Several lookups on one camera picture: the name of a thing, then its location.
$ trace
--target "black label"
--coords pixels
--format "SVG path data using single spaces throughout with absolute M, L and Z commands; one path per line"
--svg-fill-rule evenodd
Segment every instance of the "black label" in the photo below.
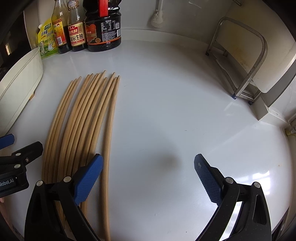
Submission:
M 17 184 L 13 177 L 7 177 L 0 180 L 0 191 L 15 187 Z
M 85 30 L 89 45 L 100 45 L 117 40 L 121 36 L 120 16 L 86 22 Z

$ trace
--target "white plastic container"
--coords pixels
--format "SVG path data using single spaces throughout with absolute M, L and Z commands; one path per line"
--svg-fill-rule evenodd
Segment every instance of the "white plastic container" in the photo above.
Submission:
M 16 121 L 42 75 L 38 47 L 23 56 L 0 81 L 0 136 L 4 136 Z

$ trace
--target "barcode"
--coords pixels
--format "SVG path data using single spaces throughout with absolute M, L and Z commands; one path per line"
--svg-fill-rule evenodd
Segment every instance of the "barcode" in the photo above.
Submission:
M 62 45 L 63 41 L 62 41 L 62 37 L 58 37 L 57 38 L 57 45 Z

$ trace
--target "white cutting board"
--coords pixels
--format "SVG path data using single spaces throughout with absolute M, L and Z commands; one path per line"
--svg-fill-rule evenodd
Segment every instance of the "white cutting board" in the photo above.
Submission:
M 268 92 L 296 58 L 294 38 L 280 17 L 262 0 L 244 0 L 242 7 L 233 3 L 226 16 L 257 30 L 266 39 L 268 54 L 253 81 L 260 91 Z M 217 41 L 246 72 L 262 49 L 256 35 L 229 21 L 222 24 Z

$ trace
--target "blue gripper pad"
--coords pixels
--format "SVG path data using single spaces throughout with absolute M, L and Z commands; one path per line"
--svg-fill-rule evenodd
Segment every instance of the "blue gripper pad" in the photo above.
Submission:
M 222 182 L 219 180 L 213 168 L 208 164 L 202 154 L 198 154 L 194 159 L 194 169 L 200 178 L 211 202 L 218 207 L 222 202 Z
M 15 142 L 15 137 L 13 134 L 8 134 L 6 136 L 0 137 L 0 150 L 12 145 Z
M 87 166 L 80 167 L 78 171 L 74 174 L 73 198 L 77 206 L 87 199 L 102 169 L 103 157 L 100 154 L 96 154 Z

